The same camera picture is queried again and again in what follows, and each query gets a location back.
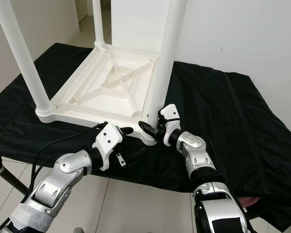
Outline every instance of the robotic arm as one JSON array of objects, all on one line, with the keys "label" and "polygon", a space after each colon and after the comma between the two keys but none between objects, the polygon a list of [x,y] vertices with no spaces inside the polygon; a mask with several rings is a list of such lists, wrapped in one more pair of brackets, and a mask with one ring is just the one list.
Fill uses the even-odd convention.
[{"label": "robotic arm", "polygon": [[92,149],[65,154],[57,159],[53,171],[39,183],[24,203],[17,206],[10,215],[11,223],[1,233],[46,232],[68,199],[72,187],[92,171],[108,169],[110,154],[122,142],[124,134],[132,131],[132,128],[121,130],[107,124],[96,137]]},{"label": "robotic arm", "polygon": [[190,180],[195,187],[195,222],[199,233],[249,233],[245,216],[223,183],[210,156],[205,141],[187,131],[182,131],[174,104],[160,110],[158,129],[145,122],[139,126],[166,146],[175,147],[185,159]]}]

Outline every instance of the black tablecloth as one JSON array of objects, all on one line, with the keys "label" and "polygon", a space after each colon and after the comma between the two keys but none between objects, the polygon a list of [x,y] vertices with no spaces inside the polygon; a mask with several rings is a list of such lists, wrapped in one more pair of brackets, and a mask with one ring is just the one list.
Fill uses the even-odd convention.
[{"label": "black tablecloth", "polygon": [[[35,65],[52,98],[92,49],[54,44]],[[208,67],[175,62],[165,105],[174,103],[181,117],[196,121],[211,137],[208,146],[216,167],[231,189],[242,197],[261,197],[261,216],[279,230],[291,225],[291,132],[271,112],[248,76],[223,73]],[[0,93],[0,156],[32,163],[43,145],[88,128],[64,122],[43,124],[19,75]],[[205,139],[197,126],[181,127]],[[98,131],[50,146],[38,164],[58,156],[88,149]],[[193,188],[182,156],[158,143],[145,146],[127,137],[122,145],[127,167],[111,158],[111,167],[95,174],[179,192]]]}]

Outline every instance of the metal table leg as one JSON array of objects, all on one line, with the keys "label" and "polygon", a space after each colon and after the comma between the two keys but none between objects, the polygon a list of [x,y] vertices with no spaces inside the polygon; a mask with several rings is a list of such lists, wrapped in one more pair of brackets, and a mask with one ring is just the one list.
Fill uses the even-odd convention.
[{"label": "metal table leg", "polygon": [[26,195],[28,188],[16,178],[8,169],[2,164],[2,158],[0,157],[0,176],[4,178],[10,185],[16,188],[19,192]]}]

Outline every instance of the tiled floor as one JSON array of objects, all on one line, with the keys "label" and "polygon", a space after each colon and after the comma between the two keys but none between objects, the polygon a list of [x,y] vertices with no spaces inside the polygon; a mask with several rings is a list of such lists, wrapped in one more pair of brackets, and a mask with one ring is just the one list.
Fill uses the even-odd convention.
[{"label": "tiled floor", "polygon": [[[111,12],[102,10],[105,41],[111,43]],[[80,23],[80,33],[71,45],[93,47],[93,17]],[[5,159],[4,165],[26,185],[31,165]],[[37,181],[49,174],[41,170]],[[22,195],[0,177],[0,224],[14,210]],[[72,233],[82,227],[86,233],[196,233],[194,200],[188,193],[177,193],[149,186],[86,176],[72,193],[49,229],[49,233]],[[261,218],[251,221],[259,233],[278,233]]]}]

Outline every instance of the wire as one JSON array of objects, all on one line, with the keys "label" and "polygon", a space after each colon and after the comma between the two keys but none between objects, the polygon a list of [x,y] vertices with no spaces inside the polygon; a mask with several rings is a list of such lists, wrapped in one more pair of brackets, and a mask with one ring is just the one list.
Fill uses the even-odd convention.
[{"label": "wire", "polygon": [[[89,130],[85,131],[85,132],[82,132],[82,133],[77,133],[77,134],[73,134],[71,136],[68,136],[68,137],[64,137],[64,138],[61,138],[61,139],[58,139],[58,140],[55,140],[55,141],[52,141],[50,143],[47,143],[46,145],[44,145],[43,147],[41,147],[39,149],[39,151],[37,152],[37,154],[35,155],[35,158],[34,158],[34,162],[32,164],[32,170],[31,170],[31,179],[30,179],[30,185],[29,185],[29,188],[28,188],[28,191],[27,193],[25,194],[24,198],[21,200],[20,203],[24,203],[25,200],[28,198],[28,196],[30,195],[30,193],[33,191],[33,186],[34,186],[34,180],[36,178],[36,176],[38,175],[38,173],[41,171],[41,169],[51,160],[53,159],[54,157],[58,156],[57,154],[48,158],[39,168],[37,171],[35,171],[35,168],[36,168],[36,164],[37,164],[37,161],[38,161],[38,157],[39,155],[41,154],[41,152],[46,149],[47,147],[51,146],[51,145],[54,145],[56,143],[59,143],[59,142],[62,142],[62,141],[65,141],[65,140],[68,140],[68,139],[71,139],[73,137],[78,137],[78,136],[81,136],[81,135],[84,135],[84,134],[87,134],[88,132],[90,132],[93,128],[90,128]],[[6,226],[6,224],[10,221],[10,218],[8,217],[1,225],[0,225],[0,231],[4,228],[4,226]]]},{"label": "wire", "polygon": [[180,121],[187,121],[187,122],[190,122],[190,123],[192,123],[192,124],[194,124],[194,125],[196,125],[205,135],[206,135],[206,137],[208,138],[208,141],[209,141],[209,143],[210,143],[210,146],[211,146],[211,148],[212,148],[212,151],[213,151],[213,153],[214,153],[214,155],[216,156],[217,155],[217,153],[216,153],[216,151],[215,151],[215,149],[214,149],[214,145],[213,145],[213,143],[212,143],[212,140],[211,140],[211,138],[210,138],[210,136],[209,136],[209,134],[206,132],[206,130],[203,128],[203,127],[201,127],[197,122],[195,122],[195,121],[193,121],[193,120],[191,120],[191,119],[187,119],[187,118],[173,118],[173,119],[164,119],[163,121],[164,122],[170,122],[170,121],[176,121],[176,120],[180,120]]}]

